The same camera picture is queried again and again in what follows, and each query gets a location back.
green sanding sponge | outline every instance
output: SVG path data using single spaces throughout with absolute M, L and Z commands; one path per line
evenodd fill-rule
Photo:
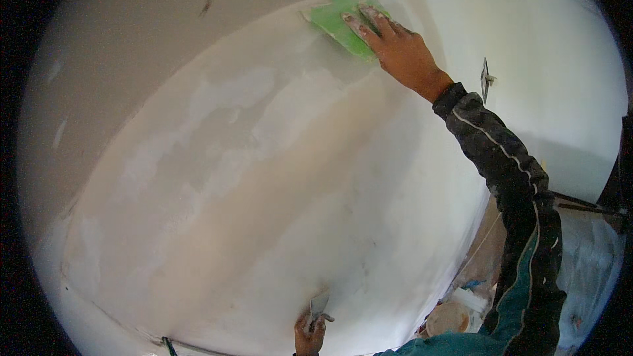
M 307 12 L 302 12 L 302 14 L 307 20 L 332 36 L 337 42 L 344 46 L 347 51 L 369 62 L 374 60 L 376 56 L 367 44 L 352 32 L 341 18 L 341 14 L 347 12 L 365 21 L 368 26 L 371 26 L 365 19 L 365 16 L 358 11 L 359 4 L 372 5 L 389 16 L 377 0 L 332 0 L 328 4 L 313 7 Z

paint bucket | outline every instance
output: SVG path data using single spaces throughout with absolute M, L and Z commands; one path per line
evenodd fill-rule
M 468 308 L 458 302 L 447 302 L 436 306 L 427 319 L 427 334 L 430 337 L 447 331 L 465 333 L 470 326 Z

dark jacket sleeve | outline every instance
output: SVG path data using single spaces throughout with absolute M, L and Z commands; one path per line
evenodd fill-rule
M 566 295 L 556 285 L 562 239 L 548 175 L 501 119 L 484 108 L 479 95 L 467 93 L 462 83 L 444 91 L 433 110 L 446 121 L 466 157 L 486 179 L 508 230 L 495 305 L 515 283 L 518 261 L 528 241 L 537 239 L 525 316 L 506 352 L 552 353 L 558 343 L 558 320 Z M 498 322 L 499 313 L 493 307 L 484 321 L 484 332 L 493 333 Z

person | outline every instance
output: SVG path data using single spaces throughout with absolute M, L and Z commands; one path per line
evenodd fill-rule
M 557 348 L 558 320 L 566 294 L 556 284 L 561 262 L 560 217 L 548 176 L 524 144 L 436 65 L 424 40 L 372 6 L 359 6 L 374 30 L 344 13 L 345 23 L 373 50 L 380 66 L 432 104 L 463 153 L 497 198 L 508 236 L 495 300 L 478 333 L 445 333 L 414 339 L 376 356 L 550 355 Z M 318 355 L 325 318 L 305 334 L 295 326 L 297 356 Z

hand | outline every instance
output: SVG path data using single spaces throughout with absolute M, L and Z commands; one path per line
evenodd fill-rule
M 294 348 L 297 356 L 317 355 L 323 346 L 323 336 L 325 336 L 325 320 L 333 322 L 329 315 L 325 313 L 318 317 L 314 325 L 314 331 L 305 334 L 304 327 L 308 323 L 310 312 L 301 316 L 294 325 Z
M 349 13 L 341 16 L 380 60 L 380 66 L 405 87 L 431 103 L 453 80 L 437 67 L 422 36 L 389 19 L 373 6 L 358 10 L 378 29 L 378 35 Z

